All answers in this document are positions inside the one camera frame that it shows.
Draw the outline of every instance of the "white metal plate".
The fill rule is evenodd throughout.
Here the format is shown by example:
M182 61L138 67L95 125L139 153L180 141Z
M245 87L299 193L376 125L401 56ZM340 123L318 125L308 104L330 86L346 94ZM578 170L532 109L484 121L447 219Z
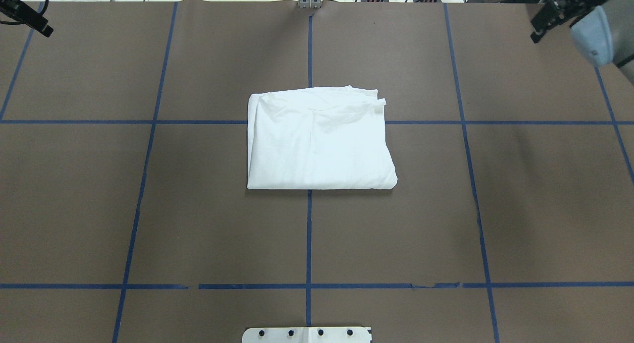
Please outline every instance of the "white metal plate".
M371 327L285 327L247 329L242 343L371 343Z

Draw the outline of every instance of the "fold in cloth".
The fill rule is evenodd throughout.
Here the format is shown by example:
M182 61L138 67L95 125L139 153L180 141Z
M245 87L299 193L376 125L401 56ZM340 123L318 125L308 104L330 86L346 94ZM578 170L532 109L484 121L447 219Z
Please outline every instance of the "fold in cloth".
M251 95L247 188L392 189L377 95L352 86Z

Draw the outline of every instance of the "white cloth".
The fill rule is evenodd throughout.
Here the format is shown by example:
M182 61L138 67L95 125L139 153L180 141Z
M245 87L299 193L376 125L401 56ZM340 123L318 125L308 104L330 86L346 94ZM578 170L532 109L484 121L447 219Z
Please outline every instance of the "white cloth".
M392 189L377 95L352 86L251 95L247 188Z

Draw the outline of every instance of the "folded towel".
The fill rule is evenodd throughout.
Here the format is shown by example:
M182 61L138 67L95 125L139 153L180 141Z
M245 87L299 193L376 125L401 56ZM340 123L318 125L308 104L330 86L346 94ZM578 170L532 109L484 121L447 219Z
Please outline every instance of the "folded towel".
M247 188L392 189L377 95L352 86L251 95Z

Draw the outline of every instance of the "folded white cloth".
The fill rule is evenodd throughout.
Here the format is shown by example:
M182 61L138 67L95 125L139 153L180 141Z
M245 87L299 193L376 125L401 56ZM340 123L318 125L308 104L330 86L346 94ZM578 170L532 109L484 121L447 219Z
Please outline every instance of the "folded white cloth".
M247 188L392 189L377 95L352 86L251 95Z

